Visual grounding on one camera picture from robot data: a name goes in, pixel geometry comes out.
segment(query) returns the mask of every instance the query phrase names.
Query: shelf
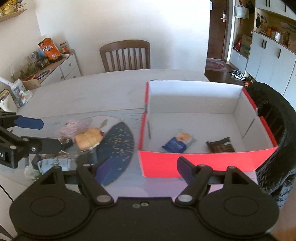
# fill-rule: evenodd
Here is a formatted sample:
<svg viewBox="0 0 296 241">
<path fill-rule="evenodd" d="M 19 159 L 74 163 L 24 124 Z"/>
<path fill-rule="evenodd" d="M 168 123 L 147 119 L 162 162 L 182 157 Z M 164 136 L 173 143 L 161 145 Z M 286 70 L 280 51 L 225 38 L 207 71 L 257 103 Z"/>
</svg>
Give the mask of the shelf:
<svg viewBox="0 0 296 241">
<path fill-rule="evenodd" d="M 3 21 L 5 21 L 5 20 L 7 20 L 7 19 L 10 19 L 10 18 L 14 18 L 14 17 L 16 17 L 16 16 L 22 14 L 24 11 L 26 11 L 26 9 L 24 9 L 24 10 L 20 10 L 20 11 L 17 11 L 17 12 L 13 12 L 13 13 L 11 13 L 11 14 L 7 14 L 7 15 L 5 15 L 5 16 L 2 16 L 2 17 L 0 17 L 0 22 L 3 22 Z"/>
</svg>

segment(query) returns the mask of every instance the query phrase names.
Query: wooden door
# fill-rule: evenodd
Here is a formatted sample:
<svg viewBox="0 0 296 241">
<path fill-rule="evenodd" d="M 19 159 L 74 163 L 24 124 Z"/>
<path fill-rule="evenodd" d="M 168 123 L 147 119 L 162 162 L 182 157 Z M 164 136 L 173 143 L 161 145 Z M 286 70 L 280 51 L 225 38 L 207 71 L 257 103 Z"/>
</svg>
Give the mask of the wooden door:
<svg viewBox="0 0 296 241">
<path fill-rule="evenodd" d="M 207 49 L 208 58 L 222 59 L 226 21 L 223 22 L 223 12 L 227 16 L 226 0 L 211 0 L 212 10 L 210 15 L 210 34 Z"/>
</svg>

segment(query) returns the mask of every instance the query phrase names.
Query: bread roll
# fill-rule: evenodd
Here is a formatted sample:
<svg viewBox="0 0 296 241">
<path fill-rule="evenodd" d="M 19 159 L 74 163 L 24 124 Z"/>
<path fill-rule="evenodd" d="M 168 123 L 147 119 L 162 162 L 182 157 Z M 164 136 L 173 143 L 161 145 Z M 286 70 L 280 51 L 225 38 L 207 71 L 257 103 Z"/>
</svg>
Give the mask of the bread roll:
<svg viewBox="0 0 296 241">
<path fill-rule="evenodd" d="M 80 150 L 87 150 L 100 143 L 103 137 L 104 133 L 99 128 L 91 128 L 83 134 L 75 135 L 75 141 Z"/>
</svg>

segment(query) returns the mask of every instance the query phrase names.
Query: screw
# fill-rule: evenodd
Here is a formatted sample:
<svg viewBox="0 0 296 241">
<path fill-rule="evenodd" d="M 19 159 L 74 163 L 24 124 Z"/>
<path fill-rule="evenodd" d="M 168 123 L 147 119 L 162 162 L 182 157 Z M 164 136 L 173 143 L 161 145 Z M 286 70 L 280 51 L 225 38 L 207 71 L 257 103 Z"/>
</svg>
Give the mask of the screw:
<svg viewBox="0 0 296 241">
<path fill-rule="evenodd" d="M 109 202 L 111 201 L 111 197 L 108 195 L 100 195 L 96 198 L 98 202 Z"/>
<path fill-rule="evenodd" d="M 187 195 L 187 194 L 183 194 L 183 195 L 178 196 L 178 200 L 180 202 L 190 202 L 192 199 L 193 198 L 190 195 Z"/>
<path fill-rule="evenodd" d="M 142 207 L 147 207 L 147 206 L 149 206 L 149 203 L 147 203 L 147 202 L 141 202 L 141 206 Z"/>
<path fill-rule="evenodd" d="M 141 205 L 140 205 L 140 204 L 138 204 L 138 203 L 134 203 L 134 204 L 133 204 L 133 207 L 134 207 L 134 208 L 140 208 L 140 207 L 141 207 Z"/>
</svg>

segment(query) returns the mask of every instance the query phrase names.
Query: jar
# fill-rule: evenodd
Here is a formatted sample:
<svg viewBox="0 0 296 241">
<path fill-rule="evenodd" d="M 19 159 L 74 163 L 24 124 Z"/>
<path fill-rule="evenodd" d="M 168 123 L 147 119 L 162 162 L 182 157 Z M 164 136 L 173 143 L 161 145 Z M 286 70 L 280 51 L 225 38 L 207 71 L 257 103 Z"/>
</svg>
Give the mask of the jar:
<svg viewBox="0 0 296 241">
<path fill-rule="evenodd" d="M 62 51 L 63 54 L 70 54 L 66 42 L 61 43 L 59 46 L 60 46 L 61 51 Z"/>
</svg>

